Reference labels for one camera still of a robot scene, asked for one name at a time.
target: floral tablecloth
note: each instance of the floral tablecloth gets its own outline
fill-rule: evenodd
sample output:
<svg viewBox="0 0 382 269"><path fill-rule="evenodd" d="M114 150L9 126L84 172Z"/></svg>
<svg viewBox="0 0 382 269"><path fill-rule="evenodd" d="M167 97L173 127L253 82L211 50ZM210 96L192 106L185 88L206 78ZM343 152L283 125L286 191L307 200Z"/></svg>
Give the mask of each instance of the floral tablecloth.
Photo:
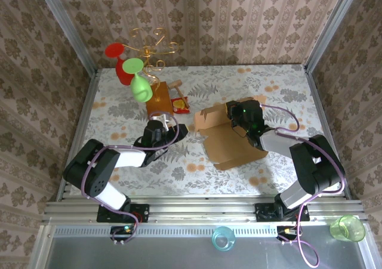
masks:
<svg viewBox="0 0 382 269"><path fill-rule="evenodd" d="M199 133L193 132L194 113L218 103L263 94L267 104L291 110L299 118L297 135L322 133L315 104L301 65L166 67L158 75L170 83L181 79L191 113L176 115L190 133L172 145L166 155L146 168L118 168L111 183L130 196L184 196L190 194L275 194L296 179L290 159L269 153L264 159L218 171L208 160ZM170 97L178 97L170 90ZM266 109L270 126L296 127L282 111ZM147 123L146 106L136 102L114 69L103 69L85 140L104 144L132 144ZM71 194L80 194L73 188Z"/></svg>

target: wall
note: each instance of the wall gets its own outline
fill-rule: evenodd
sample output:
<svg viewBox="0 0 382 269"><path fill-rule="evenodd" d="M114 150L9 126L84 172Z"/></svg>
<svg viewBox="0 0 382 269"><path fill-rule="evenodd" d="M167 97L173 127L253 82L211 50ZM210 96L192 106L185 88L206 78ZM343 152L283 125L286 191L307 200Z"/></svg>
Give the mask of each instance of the wall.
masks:
<svg viewBox="0 0 382 269"><path fill-rule="evenodd" d="M155 38L169 30L181 51L176 65L304 63L337 0L62 0L99 68L114 66L103 51L142 27ZM130 57L137 54L130 52Z"/></svg>
<svg viewBox="0 0 382 269"><path fill-rule="evenodd" d="M0 0L0 268L26 268L88 76L44 0Z"/></svg>
<svg viewBox="0 0 382 269"><path fill-rule="evenodd" d="M382 252L382 0L354 1L313 77Z"/></svg>

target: snack bag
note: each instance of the snack bag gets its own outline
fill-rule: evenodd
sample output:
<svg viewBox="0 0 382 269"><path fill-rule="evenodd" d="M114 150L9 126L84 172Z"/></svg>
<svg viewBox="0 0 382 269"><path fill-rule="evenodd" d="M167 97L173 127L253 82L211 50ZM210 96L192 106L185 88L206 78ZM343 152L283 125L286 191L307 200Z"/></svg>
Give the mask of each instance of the snack bag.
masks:
<svg viewBox="0 0 382 269"><path fill-rule="evenodd" d="M174 113L177 114L187 114L190 113L190 109L186 108L185 103L181 98L171 99L172 107L174 108Z"/></svg>

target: wooden block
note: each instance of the wooden block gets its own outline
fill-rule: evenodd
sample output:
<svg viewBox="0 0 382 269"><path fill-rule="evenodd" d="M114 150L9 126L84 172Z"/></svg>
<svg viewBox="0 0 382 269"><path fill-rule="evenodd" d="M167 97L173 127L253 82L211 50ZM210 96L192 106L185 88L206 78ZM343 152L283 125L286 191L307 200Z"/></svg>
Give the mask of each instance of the wooden block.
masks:
<svg viewBox="0 0 382 269"><path fill-rule="evenodd" d="M159 88L155 91L156 86L157 85L151 85L153 97L146 102L147 114L150 116L150 114L155 111L165 111L173 115L174 111L172 109L167 83L164 81L161 82Z"/></svg>

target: open cardboard box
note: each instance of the open cardboard box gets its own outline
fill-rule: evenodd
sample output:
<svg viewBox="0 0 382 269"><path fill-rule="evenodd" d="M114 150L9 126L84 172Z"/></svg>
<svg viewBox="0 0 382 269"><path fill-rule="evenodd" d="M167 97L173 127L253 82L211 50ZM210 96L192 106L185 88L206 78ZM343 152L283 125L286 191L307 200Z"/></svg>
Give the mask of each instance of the open cardboard box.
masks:
<svg viewBox="0 0 382 269"><path fill-rule="evenodd" d="M257 100L265 104L263 95L243 98L237 101ZM244 165L267 156L267 151L260 151L252 147L241 127L231 128L231 121L227 117L226 105L220 104L206 108L194 115L195 133L198 131L207 136L203 142L204 149L215 168L226 170Z"/></svg>

